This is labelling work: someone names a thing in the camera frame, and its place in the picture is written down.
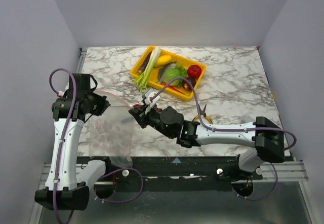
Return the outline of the clear zip top bag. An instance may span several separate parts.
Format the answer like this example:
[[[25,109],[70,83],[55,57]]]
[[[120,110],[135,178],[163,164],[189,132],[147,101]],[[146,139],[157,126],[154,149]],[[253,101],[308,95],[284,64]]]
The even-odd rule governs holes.
[[[120,97],[101,90],[96,94],[106,96],[110,106],[101,116],[90,119],[89,155],[106,156],[113,166],[132,167],[132,136],[135,120],[129,114],[131,105]]]

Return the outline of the green celery stalk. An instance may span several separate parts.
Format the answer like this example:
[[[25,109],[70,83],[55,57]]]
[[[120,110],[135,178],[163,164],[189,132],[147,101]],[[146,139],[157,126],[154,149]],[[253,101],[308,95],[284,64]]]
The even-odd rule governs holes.
[[[146,69],[139,75],[137,79],[134,80],[134,84],[137,85],[137,89],[139,92],[142,92],[143,89],[147,89],[147,83],[150,77],[150,74],[152,72],[152,69],[161,53],[160,47],[155,47],[152,50],[152,53],[150,55],[150,59],[148,61],[148,64],[146,66]]]

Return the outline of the green cabbage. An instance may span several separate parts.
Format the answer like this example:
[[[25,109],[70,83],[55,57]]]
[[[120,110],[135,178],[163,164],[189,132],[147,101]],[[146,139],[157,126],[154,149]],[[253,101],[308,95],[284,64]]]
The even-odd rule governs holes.
[[[168,68],[164,73],[163,82],[167,84],[177,77],[179,77],[179,72],[175,68]],[[173,87],[179,87],[180,84],[181,80],[174,80],[169,85]]]

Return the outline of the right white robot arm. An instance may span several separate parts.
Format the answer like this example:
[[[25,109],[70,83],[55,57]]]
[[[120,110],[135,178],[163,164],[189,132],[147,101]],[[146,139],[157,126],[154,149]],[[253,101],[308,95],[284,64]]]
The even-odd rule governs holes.
[[[234,144],[249,148],[238,156],[233,174],[245,179],[264,162],[282,163],[285,160],[284,133],[266,117],[238,125],[203,125],[188,121],[172,107],[147,110],[140,105],[129,113],[141,128],[150,126],[167,138],[176,139],[182,147],[201,147],[210,144]]]

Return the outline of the small clear plastic bag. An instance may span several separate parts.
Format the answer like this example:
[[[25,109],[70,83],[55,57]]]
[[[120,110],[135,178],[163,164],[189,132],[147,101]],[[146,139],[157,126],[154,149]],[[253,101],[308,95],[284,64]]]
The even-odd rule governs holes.
[[[249,115],[243,115],[240,118],[240,124],[246,124],[246,123],[250,123],[250,122],[254,122],[256,120],[255,117],[250,117]]]

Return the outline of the red black utility knife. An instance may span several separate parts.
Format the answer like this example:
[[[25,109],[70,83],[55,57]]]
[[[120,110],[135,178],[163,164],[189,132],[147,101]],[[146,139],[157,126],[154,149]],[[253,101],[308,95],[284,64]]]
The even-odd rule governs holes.
[[[132,109],[136,110],[136,109],[141,108],[141,106],[142,106],[142,105],[140,105],[140,104],[135,104],[135,105],[132,107]]]

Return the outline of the orange carrot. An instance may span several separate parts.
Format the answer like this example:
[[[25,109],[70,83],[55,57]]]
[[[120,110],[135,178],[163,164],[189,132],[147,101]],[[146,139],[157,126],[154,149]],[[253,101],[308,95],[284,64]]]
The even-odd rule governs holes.
[[[168,86],[167,88],[169,88],[169,89],[172,90],[172,91],[175,91],[175,92],[178,93],[178,94],[185,95],[182,91],[179,91],[178,89],[176,89],[176,88],[174,88],[174,87],[172,87],[172,86]]]

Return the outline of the dark red apple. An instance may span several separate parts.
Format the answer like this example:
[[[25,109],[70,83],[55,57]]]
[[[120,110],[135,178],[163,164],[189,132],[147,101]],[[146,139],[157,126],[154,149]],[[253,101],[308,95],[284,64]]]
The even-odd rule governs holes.
[[[196,85],[196,80],[191,77],[187,77],[182,80],[182,88],[186,91],[191,91]]]

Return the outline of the yellow plastic tray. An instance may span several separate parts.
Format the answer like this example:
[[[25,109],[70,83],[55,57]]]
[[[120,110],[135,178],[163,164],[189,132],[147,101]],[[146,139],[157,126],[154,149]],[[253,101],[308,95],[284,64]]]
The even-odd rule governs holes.
[[[155,59],[155,64],[149,65],[155,46],[149,46],[133,66],[130,75],[140,91],[152,87],[160,90],[169,83],[164,92],[181,100],[189,101],[193,97],[207,67],[199,62],[184,58],[180,55],[161,49]]]

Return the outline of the purple eggplant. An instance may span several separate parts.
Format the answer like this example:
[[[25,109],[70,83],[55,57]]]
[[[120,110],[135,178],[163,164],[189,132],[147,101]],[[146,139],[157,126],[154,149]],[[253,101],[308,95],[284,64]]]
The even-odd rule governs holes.
[[[146,67],[147,67],[147,65],[148,65],[148,62],[149,62],[149,59],[150,59],[151,53],[152,53],[152,52],[148,53],[148,55],[147,55],[146,58],[144,59],[144,62],[142,63],[142,65],[141,65],[140,68],[138,69],[138,71],[137,71],[137,74],[138,74],[138,75],[142,74],[142,73],[145,71],[145,69],[146,69]]]

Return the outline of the green grape bunch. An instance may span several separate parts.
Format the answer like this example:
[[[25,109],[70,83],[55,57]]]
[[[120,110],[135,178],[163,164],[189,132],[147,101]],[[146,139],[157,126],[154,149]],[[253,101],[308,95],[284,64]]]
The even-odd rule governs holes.
[[[186,78],[187,77],[187,69],[183,67],[181,64],[177,64],[175,69],[179,72],[179,77]]]

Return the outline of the red tomato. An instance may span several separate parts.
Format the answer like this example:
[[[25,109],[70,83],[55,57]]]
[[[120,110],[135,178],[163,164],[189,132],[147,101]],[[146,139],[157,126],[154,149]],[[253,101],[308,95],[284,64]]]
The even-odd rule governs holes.
[[[202,73],[202,69],[198,65],[191,65],[188,67],[187,75],[190,78],[198,79]]]

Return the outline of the yellow squash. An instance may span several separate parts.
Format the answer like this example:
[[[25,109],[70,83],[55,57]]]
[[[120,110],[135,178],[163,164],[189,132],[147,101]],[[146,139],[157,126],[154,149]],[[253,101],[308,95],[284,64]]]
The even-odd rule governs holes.
[[[164,67],[167,64],[169,64],[172,60],[172,57],[170,55],[163,55],[158,57],[156,60],[154,67]]]

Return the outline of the yellow handled pliers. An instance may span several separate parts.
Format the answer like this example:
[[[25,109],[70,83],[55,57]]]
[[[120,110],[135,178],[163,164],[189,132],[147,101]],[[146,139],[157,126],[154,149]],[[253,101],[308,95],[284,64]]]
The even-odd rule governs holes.
[[[209,124],[213,124],[212,119],[206,114],[206,107],[207,105],[205,105],[203,109],[201,109],[201,106],[199,106],[199,113],[192,119],[193,122],[198,121],[199,117],[203,117],[208,121]]]

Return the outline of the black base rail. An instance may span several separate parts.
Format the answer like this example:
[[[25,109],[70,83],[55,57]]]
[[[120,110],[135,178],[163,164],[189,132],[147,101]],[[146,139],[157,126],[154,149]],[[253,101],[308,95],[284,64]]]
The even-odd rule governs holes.
[[[121,193],[230,191],[233,182],[261,180],[255,171],[244,173],[237,157],[132,157],[134,171],[128,176],[117,173],[95,186],[98,192]]]

